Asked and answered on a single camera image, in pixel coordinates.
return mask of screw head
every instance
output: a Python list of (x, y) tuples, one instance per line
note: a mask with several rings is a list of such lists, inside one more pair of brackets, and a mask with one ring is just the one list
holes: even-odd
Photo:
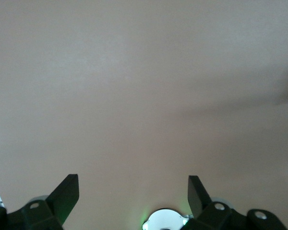
[(255, 216), (259, 219), (267, 219), (267, 216), (265, 215), (265, 213), (263, 213), (261, 211), (256, 211)]
[(222, 205), (221, 203), (216, 203), (215, 207), (216, 207), (216, 209), (221, 210), (221, 211), (225, 210), (224, 205)]
[(37, 208), (38, 206), (39, 206), (39, 203), (33, 203), (31, 204), (30, 209)]

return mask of plain background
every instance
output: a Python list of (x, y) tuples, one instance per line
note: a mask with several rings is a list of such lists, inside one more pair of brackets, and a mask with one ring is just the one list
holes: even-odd
[(0, 0), (0, 194), (78, 173), (66, 230), (190, 214), (188, 175), (288, 227), (288, 0)]

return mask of black bracket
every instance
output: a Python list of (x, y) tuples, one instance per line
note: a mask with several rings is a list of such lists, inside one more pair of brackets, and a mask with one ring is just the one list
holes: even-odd
[(78, 199), (78, 175), (69, 174), (46, 200), (31, 201), (9, 214), (0, 207), (0, 230), (63, 230)]
[(198, 176), (189, 176), (188, 202), (194, 218), (181, 230), (287, 230), (273, 213), (252, 209), (247, 216), (221, 202), (212, 202)]

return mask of white round object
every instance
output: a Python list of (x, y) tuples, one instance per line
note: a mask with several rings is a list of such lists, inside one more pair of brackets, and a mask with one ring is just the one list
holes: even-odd
[(180, 230), (188, 220), (171, 209), (160, 209), (148, 218), (142, 228), (143, 230)]

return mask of screw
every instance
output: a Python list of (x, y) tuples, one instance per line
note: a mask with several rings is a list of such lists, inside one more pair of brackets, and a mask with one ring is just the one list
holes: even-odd
[(216, 203), (215, 207), (216, 207), (216, 209), (221, 210), (221, 211), (225, 210), (224, 205), (222, 205), (221, 203)]
[(33, 203), (31, 204), (30, 209), (37, 208), (38, 206), (39, 206), (39, 203)]
[(267, 216), (265, 215), (265, 213), (260, 212), (260, 211), (256, 211), (255, 216), (259, 219), (267, 219)]

